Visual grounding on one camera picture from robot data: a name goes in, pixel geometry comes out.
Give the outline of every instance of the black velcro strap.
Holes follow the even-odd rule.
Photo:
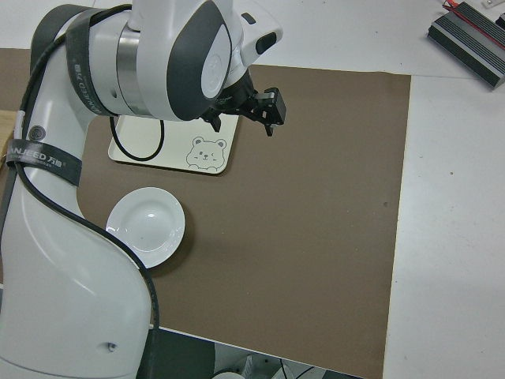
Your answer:
[[[73,89],[83,104],[101,116],[115,116],[105,108],[95,91],[89,66],[89,28],[92,17],[102,9],[81,13],[66,31],[66,61]]]
[[[79,186],[82,162],[60,148],[42,142],[11,140],[7,149],[6,162],[12,166],[22,162],[40,168],[64,178],[67,182]]]

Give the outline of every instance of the small round plate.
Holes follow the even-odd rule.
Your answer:
[[[168,259],[184,234],[182,207],[164,189],[145,187],[124,196],[112,209],[107,231],[123,241],[150,268]]]

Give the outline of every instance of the white table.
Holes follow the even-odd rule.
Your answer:
[[[383,377],[505,377],[505,86],[426,39],[442,0],[259,2],[285,30],[259,63],[413,75]],[[3,0],[0,47],[29,47],[62,3]]]

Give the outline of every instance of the red wire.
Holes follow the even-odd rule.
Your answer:
[[[457,4],[454,0],[447,0],[447,2],[449,3],[449,6],[442,6],[444,9],[447,9],[448,11],[450,12],[454,12],[454,14],[456,16],[458,16],[459,18],[461,18],[463,21],[465,21],[467,24],[469,24],[470,26],[472,26],[473,28],[475,28],[476,30],[479,31],[480,34],[482,34],[483,36],[487,37],[488,39],[490,39],[494,44],[498,45],[499,47],[501,47],[502,49],[505,50],[505,45],[503,45],[499,40],[491,37],[488,33],[486,33],[483,29],[481,29],[479,26],[475,25],[471,20],[469,20],[465,15],[463,15],[461,12],[459,12],[456,8],[458,5],[456,6],[453,6],[453,4]]]

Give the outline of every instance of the white tray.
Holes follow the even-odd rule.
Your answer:
[[[165,143],[152,160],[140,164],[219,174],[228,164],[238,116],[222,114],[221,130],[216,133],[201,119],[190,122],[165,121]],[[121,116],[116,127],[119,140],[135,156],[149,156],[159,143],[159,121],[150,118]],[[123,163],[139,164],[125,156],[114,143],[109,145],[109,157]]]

